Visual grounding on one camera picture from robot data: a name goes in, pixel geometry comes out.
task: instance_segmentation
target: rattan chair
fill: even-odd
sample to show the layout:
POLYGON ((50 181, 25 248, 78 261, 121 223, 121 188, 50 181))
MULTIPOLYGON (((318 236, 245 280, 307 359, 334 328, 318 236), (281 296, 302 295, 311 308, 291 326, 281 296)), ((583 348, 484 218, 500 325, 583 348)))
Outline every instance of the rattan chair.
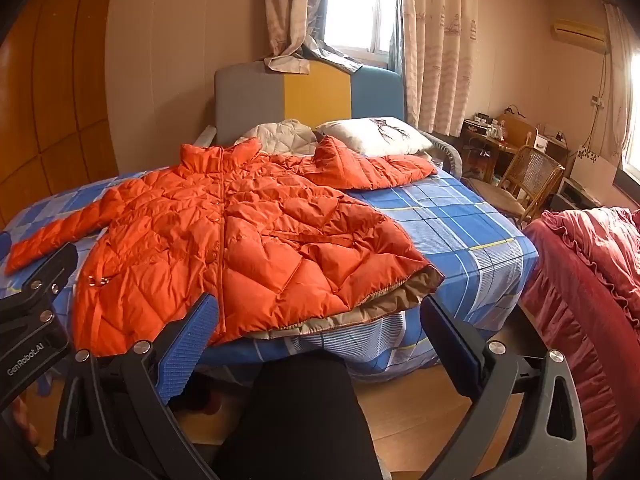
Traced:
POLYGON ((498 186, 470 178, 467 186, 518 227, 530 221, 562 178, 564 167, 533 146, 522 146, 498 186))

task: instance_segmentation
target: window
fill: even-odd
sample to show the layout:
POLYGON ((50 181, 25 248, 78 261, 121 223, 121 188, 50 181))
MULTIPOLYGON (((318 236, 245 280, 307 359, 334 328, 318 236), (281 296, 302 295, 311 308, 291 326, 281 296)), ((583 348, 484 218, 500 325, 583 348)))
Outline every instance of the window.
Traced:
POLYGON ((631 142, 626 152, 625 171, 640 180, 640 54, 635 54, 631 62, 631 84, 633 102, 629 135, 631 142))
POLYGON ((386 64, 396 0, 328 0, 324 41, 363 62, 386 64))

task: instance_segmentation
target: curtain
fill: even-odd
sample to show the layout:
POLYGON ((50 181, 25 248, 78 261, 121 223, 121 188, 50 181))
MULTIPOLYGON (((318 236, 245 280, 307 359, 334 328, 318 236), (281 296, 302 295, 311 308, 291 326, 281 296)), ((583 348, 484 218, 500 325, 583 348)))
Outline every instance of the curtain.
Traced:
POLYGON ((326 1, 265 0, 273 53, 273 57, 264 60, 269 68, 278 72, 308 74, 307 59, 319 59, 349 73, 362 66, 322 40, 326 1))
POLYGON ((618 166, 630 140, 633 104, 631 62, 638 49, 638 38, 619 7, 612 4, 604 6, 611 49, 611 90, 600 156, 618 166))
POLYGON ((458 137, 473 69, 478 0, 402 0, 407 121, 458 137))
POLYGON ((402 18, 402 0, 396 0, 396 20, 394 22, 394 30, 391 33, 391 44, 389 45, 389 62, 387 67, 392 72, 396 72, 402 81, 404 79, 404 36, 402 27, 404 20, 402 18))

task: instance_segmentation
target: white pillow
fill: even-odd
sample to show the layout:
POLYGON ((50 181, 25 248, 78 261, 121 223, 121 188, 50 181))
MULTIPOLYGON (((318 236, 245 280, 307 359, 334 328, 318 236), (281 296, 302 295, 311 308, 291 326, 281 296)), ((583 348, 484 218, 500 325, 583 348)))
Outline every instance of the white pillow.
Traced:
POLYGON ((330 121, 320 124, 318 132, 333 136, 354 152, 367 156, 410 155, 433 147, 418 130, 394 117, 330 121))
POLYGON ((236 140, 235 144, 252 137, 258 137, 262 143, 262 150, 267 153, 313 155, 318 147, 316 134, 295 119, 287 119, 281 123, 258 124, 236 140))

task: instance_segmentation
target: air conditioner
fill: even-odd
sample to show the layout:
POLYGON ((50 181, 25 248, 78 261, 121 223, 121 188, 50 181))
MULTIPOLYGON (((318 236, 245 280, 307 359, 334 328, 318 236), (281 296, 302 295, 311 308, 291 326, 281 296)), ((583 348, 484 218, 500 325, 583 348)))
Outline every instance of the air conditioner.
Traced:
POLYGON ((556 20, 553 25, 553 35, 558 41, 588 48, 600 54, 607 51, 606 33, 603 28, 594 25, 571 20, 556 20))

